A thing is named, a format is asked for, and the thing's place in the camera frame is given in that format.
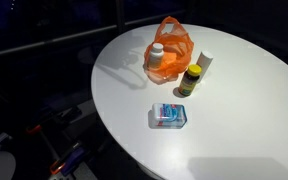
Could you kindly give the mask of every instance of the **dark background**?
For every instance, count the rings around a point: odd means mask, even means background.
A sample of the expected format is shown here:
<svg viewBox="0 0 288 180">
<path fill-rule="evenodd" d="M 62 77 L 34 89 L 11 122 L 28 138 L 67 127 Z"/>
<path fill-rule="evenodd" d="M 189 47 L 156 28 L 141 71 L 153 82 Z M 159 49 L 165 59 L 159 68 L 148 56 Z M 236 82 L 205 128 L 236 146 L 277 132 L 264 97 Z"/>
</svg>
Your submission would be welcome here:
<svg viewBox="0 0 288 180">
<path fill-rule="evenodd" d="M 124 0 L 123 4 L 124 31 L 172 15 L 182 23 L 239 36 L 288 64 L 288 1 Z M 60 111 L 92 98 L 93 62 L 121 33 L 116 14 L 114 0 L 0 0 L 0 133 L 23 131 L 45 108 Z M 110 28 L 59 39 L 104 27 Z M 7 53 L 20 47 L 26 49 Z M 82 60 L 85 53 L 87 62 Z"/>
</svg>

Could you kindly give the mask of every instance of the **white round table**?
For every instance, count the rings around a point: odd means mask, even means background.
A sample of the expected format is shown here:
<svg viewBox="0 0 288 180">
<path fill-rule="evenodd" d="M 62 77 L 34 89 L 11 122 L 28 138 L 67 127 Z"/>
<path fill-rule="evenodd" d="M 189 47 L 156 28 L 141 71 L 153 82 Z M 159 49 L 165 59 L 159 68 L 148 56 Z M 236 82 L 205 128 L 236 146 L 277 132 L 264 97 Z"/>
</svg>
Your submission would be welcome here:
<svg viewBox="0 0 288 180">
<path fill-rule="evenodd" d="M 184 25 L 195 43 L 191 63 L 214 60 L 191 96 L 182 79 L 157 85 L 143 70 L 158 25 L 128 31 L 98 56 L 91 86 L 98 113 L 116 141 L 165 179 L 288 180 L 288 66 L 262 48 L 210 28 Z M 153 103 L 183 104 L 181 129 L 149 126 Z"/>
</svg>

